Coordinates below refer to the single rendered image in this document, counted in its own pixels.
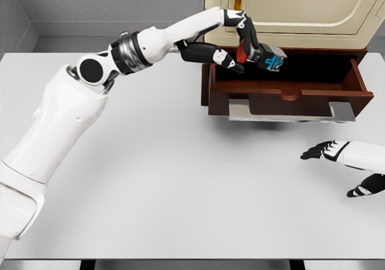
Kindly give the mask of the cream cabinet with brown base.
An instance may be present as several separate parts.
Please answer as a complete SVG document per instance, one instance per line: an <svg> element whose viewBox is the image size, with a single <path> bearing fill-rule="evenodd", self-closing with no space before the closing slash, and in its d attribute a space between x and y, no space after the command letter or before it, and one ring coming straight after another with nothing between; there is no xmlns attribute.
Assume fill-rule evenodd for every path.
<svg viewBox="0 0 385 270"><path fill-rule="evenodd" d="M354 58L357 66L385 20L385 0L205 0L205 6L244 10L259 41L282 48L288 57L344 56ZM202 77L207 107L210 68L203 67Z"/></svg>

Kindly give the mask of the brown wooden drawer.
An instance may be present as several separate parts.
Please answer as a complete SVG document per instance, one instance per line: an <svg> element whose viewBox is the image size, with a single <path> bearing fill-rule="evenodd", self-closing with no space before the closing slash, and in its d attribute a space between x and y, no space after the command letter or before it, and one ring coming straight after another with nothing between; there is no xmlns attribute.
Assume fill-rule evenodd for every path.
<svg viewBox="0 0 385 270"><path fill-rule="evenodd" d="M208 113L229 117L229 100L245 99L255 115L330 115L329 102L348 102L357 117L373 99L354 58L290 55L279 72L247 62L243 73L212 65Z"/></svg>

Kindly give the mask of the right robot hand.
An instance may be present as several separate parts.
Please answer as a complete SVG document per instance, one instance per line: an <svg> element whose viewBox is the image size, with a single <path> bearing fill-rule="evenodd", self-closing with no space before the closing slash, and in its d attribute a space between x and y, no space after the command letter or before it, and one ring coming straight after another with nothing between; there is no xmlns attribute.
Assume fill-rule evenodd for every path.
<svg viewBox="0 0 385 270"><path fill-rule="evenodd" d="M347 192L348 198L374 195L385 191L385 146L361 141L324 141L307 151L300 158L325 159L372 174Z"/></svg>

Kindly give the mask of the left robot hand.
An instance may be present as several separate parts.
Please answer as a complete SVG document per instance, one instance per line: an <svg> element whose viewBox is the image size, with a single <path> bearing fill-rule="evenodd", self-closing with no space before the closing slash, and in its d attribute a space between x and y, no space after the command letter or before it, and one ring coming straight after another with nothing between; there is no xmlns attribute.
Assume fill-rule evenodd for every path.
<svg viewBox="0 0 385 270"><path fill-rule="evenodd" d="M215 44L196 41L198 37L220 25L236 29L240 38L239 45L242 47L241 61L248 58L252 61L260 59L262 50L257 40L256 30L252 19L244 11L213 7L175 23L167 30L184 61L218 64L243 73L242 64L235 61L225 50Z"/></svg>

